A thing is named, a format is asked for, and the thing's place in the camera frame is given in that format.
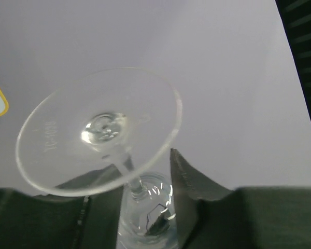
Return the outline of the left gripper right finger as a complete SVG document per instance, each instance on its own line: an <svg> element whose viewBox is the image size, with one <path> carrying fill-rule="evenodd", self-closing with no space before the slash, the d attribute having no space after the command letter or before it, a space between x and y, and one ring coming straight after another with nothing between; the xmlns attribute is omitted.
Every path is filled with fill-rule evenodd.
<svg viewBox="0 0 311 249"><path fill-rule="evenodd" d="M311 248L311 187L240 187L170 152L180 248Z"/></svg>

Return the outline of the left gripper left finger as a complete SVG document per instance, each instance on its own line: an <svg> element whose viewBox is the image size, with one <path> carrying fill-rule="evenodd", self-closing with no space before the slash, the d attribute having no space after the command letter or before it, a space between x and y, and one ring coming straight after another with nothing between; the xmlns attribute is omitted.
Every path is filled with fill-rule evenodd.
<svg viewBox="0 0 311 249"><path fill-rule="evenodd" d="M122 194L123 187L75 198L0 188L0 248L116 248Z"/></svg>

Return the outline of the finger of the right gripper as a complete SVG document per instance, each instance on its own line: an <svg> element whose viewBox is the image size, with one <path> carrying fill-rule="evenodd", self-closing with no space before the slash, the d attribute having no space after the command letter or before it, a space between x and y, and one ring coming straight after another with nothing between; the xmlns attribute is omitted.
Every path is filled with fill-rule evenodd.
<svg viewBox="0 0 311 249"><path fill-rule="evenodd" d="M311 120L311 0L276 1Z"/></svg>

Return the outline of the clear wine glass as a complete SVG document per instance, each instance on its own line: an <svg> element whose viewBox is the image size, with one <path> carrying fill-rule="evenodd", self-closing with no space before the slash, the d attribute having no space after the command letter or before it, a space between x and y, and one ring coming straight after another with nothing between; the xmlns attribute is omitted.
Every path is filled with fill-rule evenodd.
<svg viewBox="0 0 311 249"><path fill-rule="evenodd" d="M182 100L163 77L134 67L93 73L46 97L16 142L23 178L55 196L123 187L124 248L177 248L170 179L151 172L177 136Z"/></svg>

